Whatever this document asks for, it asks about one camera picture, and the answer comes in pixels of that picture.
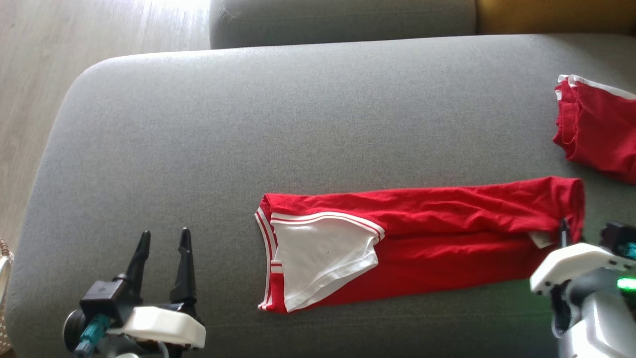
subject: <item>couch cushion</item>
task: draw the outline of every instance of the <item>couch cushion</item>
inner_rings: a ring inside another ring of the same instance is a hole
[[[212,0],[212,48],[475,33],[474,0]]]
[[[168,298],[192,231],[207,348],[192,357],[556,357],[548,300],[526,281],[281,317],[256,309],[263,193],[478,185],[546,175],[586,185],[585,235],[634,223],[636,190],[551,141],[560,73],[636,92],[636,39],[408,39],[120,57],[59,111],[8,296],[20,358],[66,357],[60,327],[153,233],[143,295]]]

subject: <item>wicker basket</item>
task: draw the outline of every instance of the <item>wicker basket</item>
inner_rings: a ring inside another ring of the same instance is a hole
[[[0,354],[4,354],[11,350],[11,342],[6,334],[6,326],[4,325],[4,301],[6,298],[6,287],[9,283],[9,274],[11,273],[11,264],[13,264],[13,252],[9,251],[9,246],[0,238],[0,290],[2,291],[2,303],[0,303]]]

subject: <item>folded red shirt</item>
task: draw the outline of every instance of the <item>folded red shirt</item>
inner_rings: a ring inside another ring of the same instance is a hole
[[[302,196],[265,194],[264,311],[526,279],[566,218],[581,237],[581,180]]]
[[[576,75],[559,82],[554,143],[567,160],[636,184],[636,95]]]

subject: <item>wooden floor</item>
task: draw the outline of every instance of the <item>wooden floor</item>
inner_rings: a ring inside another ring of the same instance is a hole
[[[209,49],[208,6],[209,0],[0,0],[0,237],[14,252],[73,80],[110,57]]]

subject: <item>red fabric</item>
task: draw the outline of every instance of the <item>red fabric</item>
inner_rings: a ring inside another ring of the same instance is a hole
[[[385,230],[375,245],[378,266],[309,309],[529,278],[557,245],[539,249],[528,232],[546,231],[557,243],[560,220],[567,218],[579,241],[584,192],[581,180],[551,176],[477,187],[266,194],[261,209],[267,220],[272,212],[337,211]],[[261,309],[286,313],[283,287],[283,274],[272,273],[273,303]]]
[[[554,143],[567,160],[636,184],[636,101],[567,79],[561,91]]]

